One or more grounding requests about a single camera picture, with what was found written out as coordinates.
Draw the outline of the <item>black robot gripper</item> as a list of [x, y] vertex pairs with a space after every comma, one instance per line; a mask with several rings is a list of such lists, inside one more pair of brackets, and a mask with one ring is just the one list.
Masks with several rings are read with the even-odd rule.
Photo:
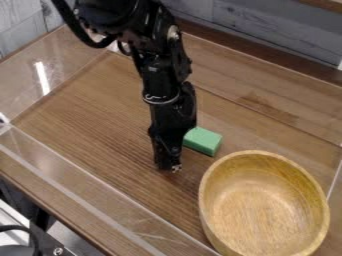
[[196, 92], [192, 84], [147, 82], [143, 100], [149, 106], [148, 136], [154, 147], [154, 161], [159, 170], [182, 169], [182, 142], [196, 126]]

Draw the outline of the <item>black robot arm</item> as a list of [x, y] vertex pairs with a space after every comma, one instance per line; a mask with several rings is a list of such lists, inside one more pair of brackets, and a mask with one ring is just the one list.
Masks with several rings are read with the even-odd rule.
[[117, 44], [133, 60], [149, 106], [148, 136], [160, 170], [182, 169], [182, 147], [196, 126], [196, 94], [182, 31], [160, 0], [51, 0], [71, 31], [92, 48]]

